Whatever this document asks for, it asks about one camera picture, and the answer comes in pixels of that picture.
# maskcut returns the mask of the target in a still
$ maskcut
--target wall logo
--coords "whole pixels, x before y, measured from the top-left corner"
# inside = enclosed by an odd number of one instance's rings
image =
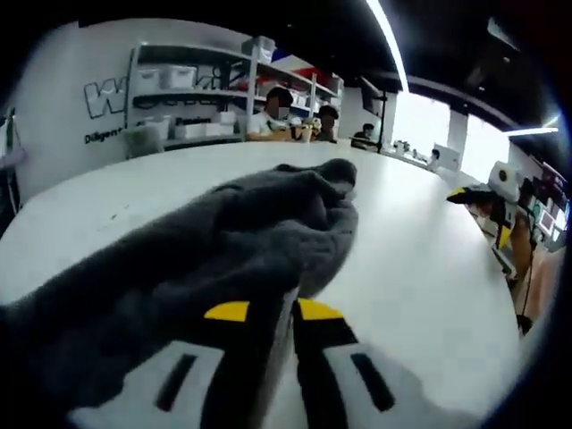
[[[83,87],[83,95],[86,99],[89,117],[101,118],[107,112],[120,114],[125,112],[125,90],[127,89],[127,77],[120,79],[111,78],[101,84],[91,82]]]
[[[221,87],[221,71],[217,67],[202,69],[202,76],[198,76],[196,86],[203,89],[216,89]],[[107,114],[122,114],[125,112],[125,96],[127,92],[127,76],[122,78],[110,78],[102,82],[91,82],[83,87],[83,96],[85,97],[86,107],[88,108],[89,118],[97,119]],[[179,102],[161,101],[153,102],[147,105],[134,105],[138,109],[152,109],[158,105],[173,106]],[[185,100],[184,105],[215,105],[216,100]],[[202,122],[199,118],[184,119],[176,118],[176,123],[197,123]],[[123,127],[106,130],[95,131],[86,134],[83,138],[86,144],[99,141],[103,142],[111,137],[118,136],[123,131]]]

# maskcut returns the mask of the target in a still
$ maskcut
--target cable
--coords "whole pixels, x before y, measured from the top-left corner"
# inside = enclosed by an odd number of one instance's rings
[[[530,268],[528,269],[528,285],[526,287],[525,302],[522,307],[522,314],[517,317],[519,325],[522,328],[523,334],[526,334],[532,327],[532,321],[529,317],[525,315],[526,304],[528,303],[528,294],[530,293],[530,285],[533,278],[533,261],[534,261],[534,250],[533,250],[533,234],[534,234],[534,217],[532,222],[530,222],[530,211],[526,210],[526,218],[528,220],[528,232],[530,243]]]

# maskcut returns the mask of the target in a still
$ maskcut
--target black stripe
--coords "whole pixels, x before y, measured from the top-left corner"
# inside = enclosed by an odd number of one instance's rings
[[[167,376],[155,405],[163,411],[171,411],[172,404],[174,404],[181,386],[189,373],[190,368],[193,366],[197,358],[191,355],[183,355],[175,368]]]
[[[364,353],[356,353],[351,355],[351,360],[364,380],[367,391],[369,391],[369,395],[372,397],[372,401],[377,409],[381,412],[391,409],[395,405],[395,398],[393,398],[382,376],[375,369],[369,356]]]

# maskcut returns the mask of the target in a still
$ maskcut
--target white wall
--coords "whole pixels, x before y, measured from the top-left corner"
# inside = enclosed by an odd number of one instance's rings
[[[73,23],[52,31],[31,56],[12,97],[21,143],[29,154],[16,171],[22,202],[61,181],[124,159],[121,136],[85,144],[86,134],[121,128],[123,113],[91,119],[83,91],[91,82],[126,76],[130,50],[139,42],[240,50],[248,38],[202,23],[155,19],[85,29]],[[186,115],[195,113],[186,109]]]
[[[385,120],[383,122],[383,143],[391,142],[396,104],[397,94],[387,93]],[[343,99],[341,100],[338,137],[341,139],[352,137],[356,132],[362,130],[364,123],[372,123],[375,126],[372,140],[377,141],[382,125],[381,118],[364,110],[362,107],[360,88],[345,88],[343,91]]]
[[[520,148],[514,144],[510,144],[509,164],[516,165],[525,177],[531,179],[533,177],[541,178],[543,176],[542,167],[530,156],[525,154]]]
[[[467,141],[467,124],[468,116],[451,110],[450,127],[447,146],[457,150],[461,154],[460,162],[462,163],[463,154],[465,152],[465,143]],[[532,157],[526,155],[516,145],[510,143],[509,146],[509,164],[516,166],[523,177],[532,179],[533,177],[541,177],[543,170]],[[457,187],[468,186],[478,183],[474,177],[459,171],[456,178]]]

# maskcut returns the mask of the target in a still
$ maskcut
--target yellow stripe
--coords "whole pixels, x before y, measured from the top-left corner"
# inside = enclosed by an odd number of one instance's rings
[[[343,315],[333,308],[329,308],[325,304],[315,302],[311,299],[298,298],[302,319],[304,320],[326,320],[326,319],[342,319]]]
[[[510,229],[506,226],[500,228],[500,239],[499,239],[499,249],[503,248],[507,244],[507,240],[510,237]]]
[[[205,313],[205,319],[228,320],[231,322],[246,322],[248,301],[233,301],[219,304]]]
[[[455,189],[447,198],[455,197],[456,195],[464,194],[465,192],[467,192],[465,188],[458,188]]]

